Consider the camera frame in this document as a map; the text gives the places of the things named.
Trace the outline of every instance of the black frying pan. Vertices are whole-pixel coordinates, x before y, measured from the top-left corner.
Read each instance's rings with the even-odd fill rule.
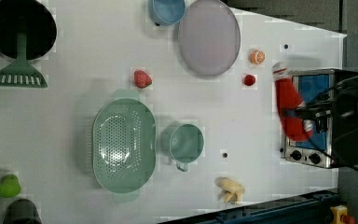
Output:
[[[27,59],[45,55],[54,45],[57,26],[51,13],[35,0],[0,0],[0,51],[17,58],[17,22],[27,21]]]

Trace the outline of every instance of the purple plate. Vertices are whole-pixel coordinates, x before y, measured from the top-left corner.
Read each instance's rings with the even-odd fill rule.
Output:
[[[179,25],[179,49],[187,65],[199,75],[226,72],[237,59],[241,45],[237,19],[218,0],[199,0]]]

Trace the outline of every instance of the mug handle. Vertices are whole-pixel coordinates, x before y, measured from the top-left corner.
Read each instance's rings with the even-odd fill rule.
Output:
[[[188,170],[188,164],[185,163],[184,164],[184,168],[181,167],[181,163],[179,161],[176,162],[176,168],[178,168],[178,170],[182,171],[182,172],[187,172]]]

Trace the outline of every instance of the oven knob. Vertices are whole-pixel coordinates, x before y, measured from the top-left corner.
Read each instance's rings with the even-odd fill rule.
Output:
[[[301,159],[301,152],[299,152],[298,150],[295,150],[292,154],[290,154],[290,156],[295,159],[295,161],[299,161]]]
[[[313,153],[312,155],[310,155],[309,158],[313,164],[318,164],[319,162],[321,162],[321,157],[316,153]]]

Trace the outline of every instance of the orange ball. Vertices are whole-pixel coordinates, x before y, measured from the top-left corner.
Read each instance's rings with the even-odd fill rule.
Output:
[[[255,50],[251,54],[251,63],[261,64],[266,59],[266,55],[261,50]]]

